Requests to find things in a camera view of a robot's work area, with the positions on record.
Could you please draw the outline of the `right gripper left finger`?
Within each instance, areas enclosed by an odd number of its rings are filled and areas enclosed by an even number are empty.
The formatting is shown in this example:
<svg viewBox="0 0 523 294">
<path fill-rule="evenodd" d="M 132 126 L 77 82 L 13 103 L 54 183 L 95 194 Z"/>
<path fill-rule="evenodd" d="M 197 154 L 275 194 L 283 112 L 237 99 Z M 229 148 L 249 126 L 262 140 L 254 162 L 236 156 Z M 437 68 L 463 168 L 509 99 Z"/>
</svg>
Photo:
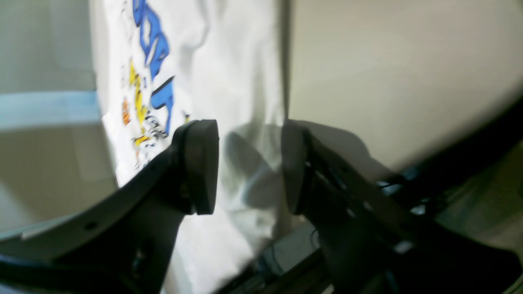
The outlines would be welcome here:
<svg viewBox="0 0 523 294">
<path fill-rule="evenodd" d="M 1 285 L 22 294 L 159 294 L 186 215 L 214 212 L 215 120 L 179 127 L 125 186 L 30 238 L 1 242 Z"/>
</svg>

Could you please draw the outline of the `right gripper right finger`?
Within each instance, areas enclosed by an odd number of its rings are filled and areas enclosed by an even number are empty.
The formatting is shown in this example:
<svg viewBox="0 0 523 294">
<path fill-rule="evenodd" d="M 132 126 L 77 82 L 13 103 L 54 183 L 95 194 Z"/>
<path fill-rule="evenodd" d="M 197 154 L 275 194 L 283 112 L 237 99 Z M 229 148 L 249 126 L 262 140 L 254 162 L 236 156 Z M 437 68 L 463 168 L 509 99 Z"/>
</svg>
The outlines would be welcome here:
<svg viewBox="0 0 523 294">
<path fill-rule="evenodd" d="M 339 294 L 502 294 L 522 275 L 512 251 L 415 216 L 304 126 L 285 122 L 286 203 L 319 235 Z"/>
</svg>

